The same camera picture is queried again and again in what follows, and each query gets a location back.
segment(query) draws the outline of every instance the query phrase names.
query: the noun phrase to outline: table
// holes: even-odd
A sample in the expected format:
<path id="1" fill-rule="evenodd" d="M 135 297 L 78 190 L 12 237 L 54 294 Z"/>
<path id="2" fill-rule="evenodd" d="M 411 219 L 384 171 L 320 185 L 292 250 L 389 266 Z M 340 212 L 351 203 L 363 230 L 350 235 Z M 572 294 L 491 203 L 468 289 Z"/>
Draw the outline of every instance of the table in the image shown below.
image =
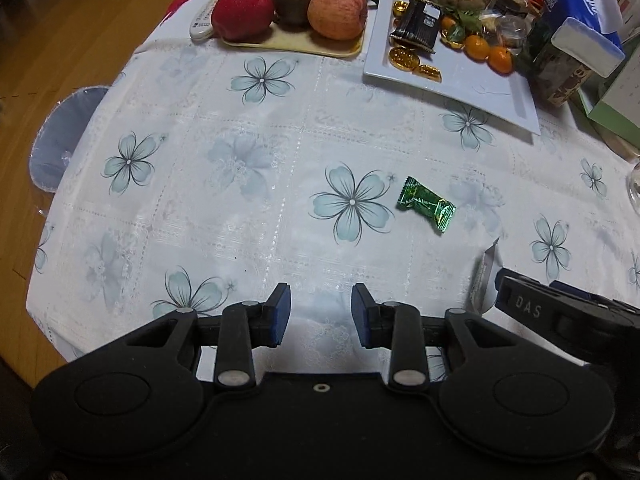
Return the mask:
<path id="1" fill-rule="evenodd" d="M 65 358 L 178 306 L 216 314 L 287 282 L 283 345 L 255 351 L 258 374 L 380 370 L 388 353 L 360 347 L 351 285 L 441 316 L 465 305 L 498 237 L 511 269 L 639 303 L 631 166 L 579 112 L 541 105 L 532 137 L 364 80 L 366 47 L 337 60 L 194 45 L 206 1 L 135 51 L 56 193 L 27 309 Z M 395 208 L 409 175 L 458 206 L 444 234 Z M 495 309 L 487 317 L 552 348 Z M 200 378 L 214 355 L 204 349 Z"/>

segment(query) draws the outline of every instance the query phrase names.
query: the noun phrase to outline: gold foil candy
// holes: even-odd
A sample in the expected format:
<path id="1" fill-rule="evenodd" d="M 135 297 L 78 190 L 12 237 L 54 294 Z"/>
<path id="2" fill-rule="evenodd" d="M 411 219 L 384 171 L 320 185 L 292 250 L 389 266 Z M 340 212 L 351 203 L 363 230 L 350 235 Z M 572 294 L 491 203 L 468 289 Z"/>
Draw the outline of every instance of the gold foil candy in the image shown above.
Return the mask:
<path id="1" fill-rule="evenodd" d="M 442 43 L 444 43 L 445 45 L 447 45 L 449 48 L 452 48 L 454 50 L 460 50 L 462 47 L 465 46 L 464 43 L 457 43 L 455 41 L 449 41 L 447 39 L 447 31 L 446 30 L 443 30 L 440 33 L 440 41 Z"/>
<path id="2" fill-rule="evenodd" d="M 402 46 L 393 47 L 389 51 L 389 62 L 398 70 L 411 72 L 420 66 L 420 58 L 407 48 Z"/>
<path id="3" fill-rule="evenodd" d="M 402 0 L 394 1 L 392 12 L 396 18 L 402 16 L 409 8 L 409 2 L 403 2 Z"/>
<path id="4" fill-rule="evenodd" d="M 419 75 L 420 77 L 431 79 L 436 83 L 442 83 L 442 74 L 440 73 L 440 70 L 438 70 L 434 66 L 420 65 L 414 68 L 414 74 Z"/>
<path id="5" fill-rule="evenodd" d="M 407 50 L 416 50 L 416 48 L 410 44 L 410 43 L 405 43 L 402 40 L 396 40 L 396 38 L 394 38 L 393 36 L 389 36 L 389 45 L 391 46 L 397 46 L 399 48 L 405 48 Z"/>

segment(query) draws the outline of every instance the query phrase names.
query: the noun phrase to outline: screw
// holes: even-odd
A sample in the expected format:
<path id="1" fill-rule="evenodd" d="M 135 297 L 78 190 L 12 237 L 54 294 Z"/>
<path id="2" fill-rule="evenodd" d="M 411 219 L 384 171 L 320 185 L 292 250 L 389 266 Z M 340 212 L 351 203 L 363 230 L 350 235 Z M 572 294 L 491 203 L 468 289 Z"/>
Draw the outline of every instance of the screw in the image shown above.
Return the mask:
<path id="1" fill-rule="evenodd" d="M 218 375 L 218 381 L 225 386 L 244 386 L 249 382 L 249 374 L 242 370 L 226 370 Z"/>
<path id="2" fill-rule="evenodd" d="M 394 381 L 402 386 L 419 386 L 427 376 L 418 370 L 400 370 L 394 374 Z"/>

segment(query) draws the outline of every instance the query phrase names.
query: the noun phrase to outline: yellow tray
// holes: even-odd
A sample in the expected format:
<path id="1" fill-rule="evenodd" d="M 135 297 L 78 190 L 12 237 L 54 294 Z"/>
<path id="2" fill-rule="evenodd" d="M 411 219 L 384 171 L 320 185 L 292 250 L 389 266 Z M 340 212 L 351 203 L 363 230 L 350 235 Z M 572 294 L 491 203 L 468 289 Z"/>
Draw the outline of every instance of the yellow tray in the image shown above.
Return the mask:
<path id="1" fill-rule="evenodd" d="M 243 43 L 233 43 L 222 40 L 231 46 L 247 46 L 251 48 L 268 48 L 271 50 L 289 50 L 290 52 L 304 52 L 328 57 L 355 56 L 362 50 L 364 33 L 355 40 L 337 41 L 321 36 L 311 27 L 289 28 L 277 23 L 271 23 L 269 30 L 254 36 Z"/>

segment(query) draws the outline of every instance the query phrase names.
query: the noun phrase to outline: remote control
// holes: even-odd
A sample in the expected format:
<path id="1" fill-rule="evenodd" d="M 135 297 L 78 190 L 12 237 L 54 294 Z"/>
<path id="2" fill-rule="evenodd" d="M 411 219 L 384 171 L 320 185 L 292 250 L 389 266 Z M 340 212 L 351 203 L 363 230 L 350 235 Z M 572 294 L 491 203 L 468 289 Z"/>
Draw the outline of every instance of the remote control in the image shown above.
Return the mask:
<path id="1" fill-rule="evenodd" d="M 218 0 L 209 0 L 195 15 L 189 27 L 189 35 L 193 41 L 208 40 L 213 36 L 211 13 Z"/>

